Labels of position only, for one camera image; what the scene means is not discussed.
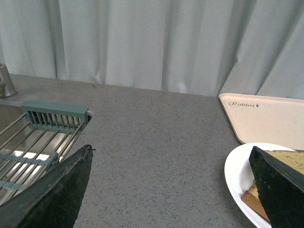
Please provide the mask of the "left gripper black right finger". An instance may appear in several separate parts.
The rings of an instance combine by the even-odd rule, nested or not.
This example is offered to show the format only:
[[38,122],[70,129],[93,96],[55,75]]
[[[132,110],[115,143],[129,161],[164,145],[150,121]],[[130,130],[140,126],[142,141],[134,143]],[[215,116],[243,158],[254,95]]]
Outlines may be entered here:
[[249,163],[260,202],[273,228],[304,226],[304,175],[254,146]]

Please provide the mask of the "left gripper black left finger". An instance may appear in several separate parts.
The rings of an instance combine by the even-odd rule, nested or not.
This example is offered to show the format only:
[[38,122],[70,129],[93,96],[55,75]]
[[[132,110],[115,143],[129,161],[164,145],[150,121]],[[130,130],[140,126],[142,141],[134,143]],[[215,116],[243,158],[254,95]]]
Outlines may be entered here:
[[71,228],[88,185],[93,149],[85,145],[0,207],[2,228]]

